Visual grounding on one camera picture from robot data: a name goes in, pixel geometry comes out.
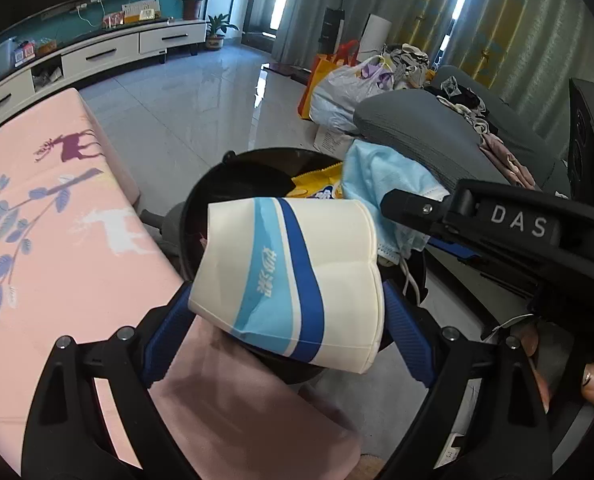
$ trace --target plant pot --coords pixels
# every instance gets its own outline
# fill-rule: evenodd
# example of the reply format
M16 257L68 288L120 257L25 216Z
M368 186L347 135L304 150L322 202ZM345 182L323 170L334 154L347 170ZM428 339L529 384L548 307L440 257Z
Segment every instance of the plant pot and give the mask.
M198 20L202 0L184 0L184 20Z
M206 38L206 49L219 50L223 46L224 36L208 36Z

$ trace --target pink bench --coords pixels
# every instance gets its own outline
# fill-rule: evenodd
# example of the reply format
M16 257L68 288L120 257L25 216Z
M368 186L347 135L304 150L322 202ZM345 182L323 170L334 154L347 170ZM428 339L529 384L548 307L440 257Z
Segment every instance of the pink bench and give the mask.
M181 284L131 207L138 196L75 90L0 128L0 455L17 472L55 340L135 326ZM119 457L138 465L107 384L98 386ZM151 395L204 480L341 480L359 460L347 424L200 319Z

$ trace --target purple deer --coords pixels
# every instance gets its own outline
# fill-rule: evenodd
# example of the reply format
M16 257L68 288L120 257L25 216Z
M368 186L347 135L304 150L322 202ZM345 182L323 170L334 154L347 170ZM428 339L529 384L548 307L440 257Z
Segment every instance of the purple deer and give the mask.
M89 142L88 144L80 144L79 139L85 136L93 137L94 141ZM84 153L81 153L81 150L84 150L85 148L87 148L88 146L92 146L93 144L96 144L99 147L101 147L101 144L97 142L96 137L94 136L93 130L84 130L83 132L79 132L77 134L70 134L67 136L60 135L56 139L48 139L46 142L42 144L42 147L40 147L36 152L34 152L34 154L37 155L37 158L34 161L39 162L40 160L42 160L42 158L48 155L52 151L52 149L60 143L62 144L62 162L67 162L71 160L71 158L78 158L79 160L83 160L84 158L95 158L96 156L103 155L103 153L101 152L97 153L96 155L85 155Z

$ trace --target window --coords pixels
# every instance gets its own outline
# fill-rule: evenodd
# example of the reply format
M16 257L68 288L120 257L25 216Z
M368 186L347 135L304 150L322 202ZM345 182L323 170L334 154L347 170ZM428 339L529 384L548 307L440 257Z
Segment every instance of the window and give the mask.
M455 9L453 9L453 19L451 20L451 24L448 27L448 32L446 33L445 37L442 41L442 46L439 48L439 52L437 53L437 57L435 58L434 65L439 66L441 63L443 53L446 52L446 48L451 41L451 34L453 33L453 29L455 28L455 23L459 20L459 16L462 14L462 10L464 8L464 3L466 0L457 0L455 4Z

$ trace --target trash can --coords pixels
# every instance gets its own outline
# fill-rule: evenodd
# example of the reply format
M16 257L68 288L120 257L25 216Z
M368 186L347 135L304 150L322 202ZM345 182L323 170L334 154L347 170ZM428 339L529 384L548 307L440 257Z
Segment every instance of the trash can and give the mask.
M222 162L196 184L184 204L179 224L179 251L183 277L192 280L199 269L204 248L202 240L207 239L208 204L257 196L285 196L295 188L293 177L323 170L337 163L339 160L331 156L300 148L267 148L240 155L228 152ZM408 267L419 285L423 299L426 296L426 264L423 253L413 251ZM399 267L379 266L379 272L384 279L395 279L403 287L405 278ZM308 381L323 370L315 365L237 341L253 352L287 384ZM391 335L385 330L379 349L382 350L391 343Z

